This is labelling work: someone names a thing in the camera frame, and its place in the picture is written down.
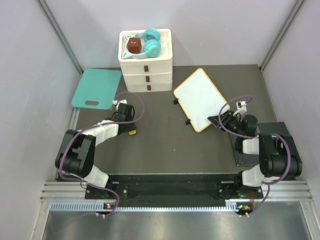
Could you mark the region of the yellow bone-shaped eraser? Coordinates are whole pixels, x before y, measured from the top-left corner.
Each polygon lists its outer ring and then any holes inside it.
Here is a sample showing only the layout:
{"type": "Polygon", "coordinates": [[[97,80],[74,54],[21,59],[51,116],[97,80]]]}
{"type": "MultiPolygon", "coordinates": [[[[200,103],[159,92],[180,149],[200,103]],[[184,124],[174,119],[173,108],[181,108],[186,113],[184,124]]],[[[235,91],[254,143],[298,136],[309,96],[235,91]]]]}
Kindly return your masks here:
{"type": "Polygon", "coordinates": [[[132,130],[132,131],[129,132],[129,135],[132,136],[132,135],[135,135],[136,133],[137,133],[136,130],[132,130]]]}

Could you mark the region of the yellow-framed whiteboard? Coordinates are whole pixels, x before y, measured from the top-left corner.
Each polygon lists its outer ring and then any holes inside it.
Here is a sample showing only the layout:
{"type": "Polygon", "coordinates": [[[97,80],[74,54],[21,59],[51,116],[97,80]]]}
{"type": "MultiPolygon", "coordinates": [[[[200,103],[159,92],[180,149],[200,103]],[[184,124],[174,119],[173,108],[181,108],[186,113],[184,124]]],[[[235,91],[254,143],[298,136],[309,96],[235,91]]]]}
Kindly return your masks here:
{"type": "Polygon", "coordinates": [[[211,125],[208,117],[230,110],[230,105],[224,106],[227,100],[203,68],[198,68],[186,78],[173,94],[197,133],[211,125]]]}

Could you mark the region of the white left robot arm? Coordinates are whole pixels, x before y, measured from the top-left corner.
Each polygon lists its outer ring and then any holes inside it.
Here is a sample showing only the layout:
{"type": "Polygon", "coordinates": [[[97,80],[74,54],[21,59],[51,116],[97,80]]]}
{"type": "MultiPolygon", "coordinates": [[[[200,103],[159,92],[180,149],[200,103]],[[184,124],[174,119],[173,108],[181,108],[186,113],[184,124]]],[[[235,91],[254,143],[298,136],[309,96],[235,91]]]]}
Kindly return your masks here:
{"type": "Polygon", "coordinates": [[[96,186],[102,198],[109,198],[114,191],[109,176],[94,165],[96,146],[108,139],[128,133],[134,135],[137,127],[133,122],[135,108],[125,100],[116,105],[116,111],[90,129],[68,130],[60,145],[55,167],[96,186]]]}

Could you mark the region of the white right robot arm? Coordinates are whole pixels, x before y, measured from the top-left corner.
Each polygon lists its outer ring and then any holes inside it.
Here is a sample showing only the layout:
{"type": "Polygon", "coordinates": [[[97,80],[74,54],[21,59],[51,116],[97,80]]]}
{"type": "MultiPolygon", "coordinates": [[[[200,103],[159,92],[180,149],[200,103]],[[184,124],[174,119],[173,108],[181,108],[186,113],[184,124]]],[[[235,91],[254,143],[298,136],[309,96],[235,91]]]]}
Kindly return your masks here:
{"type": "Polygon", "coordinates": [[[301,175],[302,161],[292,136],[258,132],[258,119],[250,114],[242,117],[239,113],[227,111],[209,116],[208,120],[216,128],[229,133],[236,160],[258,160],[255,166],[235,177],[233,192],[237,197],[245,198],[252,188],[301,175]]]}

